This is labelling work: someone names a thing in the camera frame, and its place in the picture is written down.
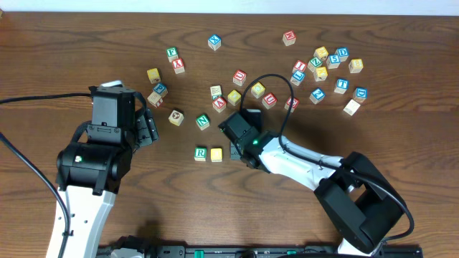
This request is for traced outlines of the yellow J block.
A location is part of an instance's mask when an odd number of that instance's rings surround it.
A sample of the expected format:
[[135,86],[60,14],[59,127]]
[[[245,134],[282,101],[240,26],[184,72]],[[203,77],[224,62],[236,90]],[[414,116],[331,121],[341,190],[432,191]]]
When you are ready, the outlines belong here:
[[241,96],[241,94],[240,94],[238,91],[233,90],[233,91],[231,91],[231,92],[228,94],[228,96],[227,96],[227,101],[228,101],[228,103],[230,103],[231,105],[236,106],[236,105],[240,102],[241,97],[242,97],[242,96]]

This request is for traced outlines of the yellow O block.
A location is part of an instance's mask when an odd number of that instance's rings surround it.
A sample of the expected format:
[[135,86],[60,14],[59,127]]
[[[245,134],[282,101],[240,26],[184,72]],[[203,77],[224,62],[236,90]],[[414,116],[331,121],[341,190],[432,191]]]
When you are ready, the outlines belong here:
[[223,153],[221,148],[212,148],[210,150],[211,162],[222,162]]

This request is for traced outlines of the green R block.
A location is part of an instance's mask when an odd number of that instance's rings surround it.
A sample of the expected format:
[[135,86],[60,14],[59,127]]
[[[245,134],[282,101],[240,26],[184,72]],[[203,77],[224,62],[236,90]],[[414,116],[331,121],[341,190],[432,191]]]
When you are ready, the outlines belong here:
[[207,149],[202,147],[196,147],[194,149],[194,160],[196,161],[206,161],[207,159]]

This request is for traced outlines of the blue T block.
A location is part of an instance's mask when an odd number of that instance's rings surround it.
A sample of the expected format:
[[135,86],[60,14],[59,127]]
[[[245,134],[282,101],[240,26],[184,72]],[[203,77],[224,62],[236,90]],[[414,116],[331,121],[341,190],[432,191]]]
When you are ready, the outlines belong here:
[[349,81],[338,78],[335,84],[334,92],[338,94],[344,94],[349,88]]

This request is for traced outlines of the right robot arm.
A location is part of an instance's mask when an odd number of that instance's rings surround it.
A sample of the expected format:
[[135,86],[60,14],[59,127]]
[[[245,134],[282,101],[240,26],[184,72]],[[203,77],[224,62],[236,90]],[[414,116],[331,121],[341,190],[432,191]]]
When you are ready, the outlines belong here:
[[406,203],[363,154],[327,156],[262,132],[258,110],[231,114],[219,124],[249,168],[288,177],[312,190],[343,241],[339,254],[371,256],[407,213]]

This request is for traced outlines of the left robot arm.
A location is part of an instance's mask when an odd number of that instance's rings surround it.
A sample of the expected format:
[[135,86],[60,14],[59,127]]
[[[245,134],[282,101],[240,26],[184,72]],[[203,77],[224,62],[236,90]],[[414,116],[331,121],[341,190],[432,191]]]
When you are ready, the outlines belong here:
[[48,257],[95,257],[133,154],[158,140],[142,94],[120,80],[90,88],[92,118],[57,157],[57,204]]

